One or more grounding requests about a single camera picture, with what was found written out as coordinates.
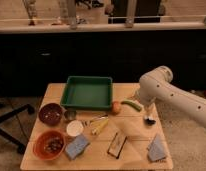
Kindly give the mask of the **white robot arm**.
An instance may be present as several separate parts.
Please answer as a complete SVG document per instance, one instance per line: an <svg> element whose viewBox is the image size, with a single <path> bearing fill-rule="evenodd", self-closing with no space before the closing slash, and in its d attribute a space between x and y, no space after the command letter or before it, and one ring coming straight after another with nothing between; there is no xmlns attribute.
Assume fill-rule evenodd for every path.
<svg viewBox="0 0 206 171"><path fill-rule="evenodd" d="M160 99L185 112L206 128L206 99L173 86L172 80L172 70L167 66L159 66L140 77L140 88L136 90L135 98L145 107Z"/></svg>

